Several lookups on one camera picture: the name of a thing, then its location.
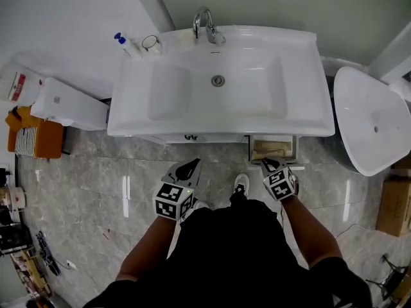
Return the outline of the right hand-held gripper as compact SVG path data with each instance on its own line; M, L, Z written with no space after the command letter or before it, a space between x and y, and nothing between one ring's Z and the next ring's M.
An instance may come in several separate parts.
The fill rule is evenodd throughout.
M261 160L261 170L263 184L275 201L298 195L297 177L283 159L265 157Z

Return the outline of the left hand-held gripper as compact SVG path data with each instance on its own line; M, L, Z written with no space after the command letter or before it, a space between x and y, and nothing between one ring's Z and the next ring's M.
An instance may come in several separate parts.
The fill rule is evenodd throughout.
M184 218L193 207L202 161L199 158L177 162L157 183L153 191L153 210L157 216L174 221Z

